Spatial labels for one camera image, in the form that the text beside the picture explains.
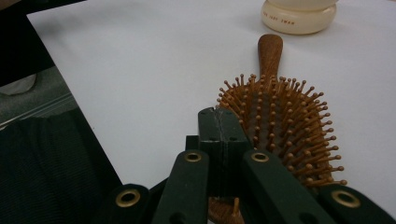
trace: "dark cloth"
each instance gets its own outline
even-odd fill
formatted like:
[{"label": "dark cloth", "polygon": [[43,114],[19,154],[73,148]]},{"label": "dark cloth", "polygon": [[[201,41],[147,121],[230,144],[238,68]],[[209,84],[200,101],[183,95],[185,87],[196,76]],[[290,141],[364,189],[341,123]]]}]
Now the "dark cloth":
[{"label": "dark cloth", "polygon": [[0,86],[54,66],[29,13],[82,0],[22,0],[0,11]]},{"label": "dark cloth", "polygon": [[120,185],[79,110],[0,132],[0,223],[90,223]]}]

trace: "wooden bristle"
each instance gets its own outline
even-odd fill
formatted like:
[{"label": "wooden bristle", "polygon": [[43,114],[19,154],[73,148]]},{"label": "wooden bristle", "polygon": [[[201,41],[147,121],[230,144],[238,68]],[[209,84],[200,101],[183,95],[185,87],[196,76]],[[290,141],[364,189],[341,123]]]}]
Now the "wooden bristle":
[{"label": "wooden bristle", "polygon": [[220,89],[218,106],[235,113],[254,148],[277,155],[309,188],[347,183],[332,178],[332,172],[344,167],[329,164],[341,156],[331,155],[338,147],[331,147],[336,137],[327,136],[333,128],[328,128],[330,120],[324,120],[330,113],[324,113],[327,102],[319,100],[323,92],[314,92],[314,87],[305,91],[306,81],[300,83],[295,78],[260,76],[256,80],[251,75],[245,83],[241,75],[235,82],[224,81],[228,90]]}]

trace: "hairbrush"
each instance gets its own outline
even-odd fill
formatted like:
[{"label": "hairbrush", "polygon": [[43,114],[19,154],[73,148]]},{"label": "hairbrush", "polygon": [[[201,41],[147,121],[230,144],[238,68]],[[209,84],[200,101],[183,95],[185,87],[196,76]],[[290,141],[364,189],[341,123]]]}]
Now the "hairbrush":
[{"label": "hairbrush", "polygon": [[[309,189],[329,184],[346,185],[345,180],[335,181],[332,172],[344,167],[332,167],[329,161],[340,160],[332,156],[338,150],[331,146],[336,137],[326,102],[318,98],[323,92],[314,87],[304,89],[306,81],[295,78],[277,78],[283,49],[278,35],[263,35],[259,40],[260,76],[244,75],[235,83],[224,81],[220,88],[218,107],[235,113],[247,138],[255,149],[265,149],[277,155],[283,165]],[[215,223],[244,223],[238,209],[239,200],[209,199],[209,219]]]}]

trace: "shoe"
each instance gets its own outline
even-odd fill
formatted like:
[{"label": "shoe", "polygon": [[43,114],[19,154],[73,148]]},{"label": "shoe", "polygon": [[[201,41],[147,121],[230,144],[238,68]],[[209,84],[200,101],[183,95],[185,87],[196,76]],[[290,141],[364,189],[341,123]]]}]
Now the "shoe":
[{"label": "shoe", "polygon": [[15,82],[11,82],[6,86],[0,87],[0,93],[5,95],[15,95],[29,91],[35,85],[36,74],[24,77]]}]

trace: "hairbrush handle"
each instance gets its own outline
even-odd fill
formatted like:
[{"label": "hairbrush handle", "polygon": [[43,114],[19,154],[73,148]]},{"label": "hairbrush handle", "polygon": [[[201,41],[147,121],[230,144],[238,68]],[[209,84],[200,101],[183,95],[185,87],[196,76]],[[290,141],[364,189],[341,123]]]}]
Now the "hairbrush handle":
[{"label": "hairbrush handle", "polygon": [[279,35],[262,35],[259,39],[260,76],[265,75],[269,81],[271,76],[277,77],[283,40]]}]

